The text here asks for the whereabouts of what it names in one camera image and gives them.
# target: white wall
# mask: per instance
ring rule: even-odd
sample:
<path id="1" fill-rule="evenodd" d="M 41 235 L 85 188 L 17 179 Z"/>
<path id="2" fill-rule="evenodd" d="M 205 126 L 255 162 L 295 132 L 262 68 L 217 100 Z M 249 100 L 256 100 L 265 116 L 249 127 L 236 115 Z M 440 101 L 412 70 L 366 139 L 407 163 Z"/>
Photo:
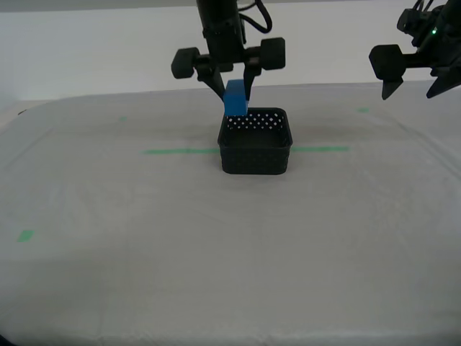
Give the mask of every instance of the white wall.
<path id="1" fill-rule="evenodd" d="M 287 41 L 287 68 L 268 71 L 256 85 L 376 81 L 368 61 L 374 45 L 398 43 L 397 19 L 413 0 L 269 4 L 270 36 Z M 248 28 L 249 43 L 265 35 Z M 176 49 L 205 51 L 194 7 L 105 9 L 0 14 L 0 89 L 19 99 L 203 87 L 175 80 Z M 225 78 L 241 78 L 237 68 Z M 407 80 L 427 79 L 411 71 Z"/>

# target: black cable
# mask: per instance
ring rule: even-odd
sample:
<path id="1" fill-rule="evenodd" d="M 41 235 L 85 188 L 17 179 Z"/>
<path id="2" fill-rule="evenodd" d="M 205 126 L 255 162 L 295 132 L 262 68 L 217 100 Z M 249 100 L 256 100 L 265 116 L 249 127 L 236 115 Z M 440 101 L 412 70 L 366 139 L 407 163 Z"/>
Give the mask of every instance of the black cable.
<path id="1" fill-rule="evenodd" d="M 248 6 L 245 6 L 245 7 L 242 7 L 240 9 L 238 9 L 239 12 L 243 12 L 243 11 L 247 11 L 249 9 L 252 9 L 253 7 L 256 6 L 256 1 L 253 1 L 253 4 L 251 5 L 248 5 Z"/>
<path id="2" fill-rule="evenodd" d="M 239 14 L 240 18 L 242 20 L 245 20 L 249 24 L 253 25 L 253 27 L 256 30 L 262 32 L 263 34 L 267 34 L 267 33 L 271 32 L 271 30 L 272 30 L 272 18 L 270 16 L 269 12 L 267 11 L 266 7 L 262 3 L 262 0 L 255 0 L 254 3 L 256 4 L 256 6 L 258 6 L 258 9 L 261 12 L 262 17 L 264 18 L 264 21 L 266 22 L 267 27 L 263 27 L 262 25 L 257 23 L 254 19 L 246 16 L 245 14 L 240 13 Z"/>
<path id="3" fill-rule="evenodd" d="M 427 3 L 426 8 L 424 9 L 425 12 L 429 9 L 429 7 L 431 7 L 433 2 L 434 2 L 434 0 L 429 0 L 429 2 Z"/>
<path id="4" fill-rule="evenodd" d="M 417 0 L 416 3 L 415 3 L 415 6 L 413 6 L 413 9 L 418 9 L 418 6 L 420 5 L 420 3 L 422 2 L 423 0 Z"/>

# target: white tablecloth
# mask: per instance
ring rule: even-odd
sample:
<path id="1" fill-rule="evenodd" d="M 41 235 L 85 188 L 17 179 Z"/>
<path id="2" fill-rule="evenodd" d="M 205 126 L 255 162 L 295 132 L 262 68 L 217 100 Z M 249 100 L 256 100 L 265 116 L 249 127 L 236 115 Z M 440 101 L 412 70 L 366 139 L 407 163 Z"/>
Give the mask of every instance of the white tablecloth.
<path id="1" fill-rule="evenodd" d="M 26 111 L 0 135 L 0 334 L 460 345 L 460 91 L 426 100 L 429 85 L 387 102 L 377 84 L 255 88 L 251 106 L 284 108 L 298 149 L 274 177 L 176 150 L 217 148 L 208 90 Z"/>

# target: perforated basket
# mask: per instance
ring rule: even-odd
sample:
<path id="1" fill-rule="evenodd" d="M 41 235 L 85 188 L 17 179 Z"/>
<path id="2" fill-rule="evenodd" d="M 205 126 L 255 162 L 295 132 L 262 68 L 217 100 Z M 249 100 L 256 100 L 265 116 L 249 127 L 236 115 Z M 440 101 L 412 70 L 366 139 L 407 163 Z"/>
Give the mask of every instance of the perforated basket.
<path id="1" fill-rule="evenodd" d="M 218 137 L 223 171 L 285 173 L 292 143 L 287 114 L 280 108 L 249 108 L 246 116 L 225 116 Z"/>

